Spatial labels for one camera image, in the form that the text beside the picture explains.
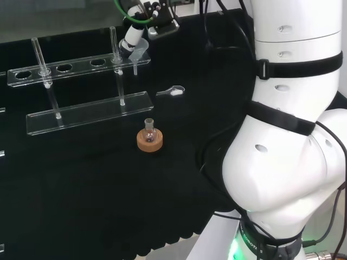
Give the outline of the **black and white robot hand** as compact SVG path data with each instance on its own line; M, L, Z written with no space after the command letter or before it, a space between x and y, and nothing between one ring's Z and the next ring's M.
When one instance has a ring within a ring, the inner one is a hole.
M123 26L127 28L119 43L122 57L129 57L143 37L154 41L179 29L179 21L168 1L131 1L128 7L122 1L115 1L115 4L124 15Z

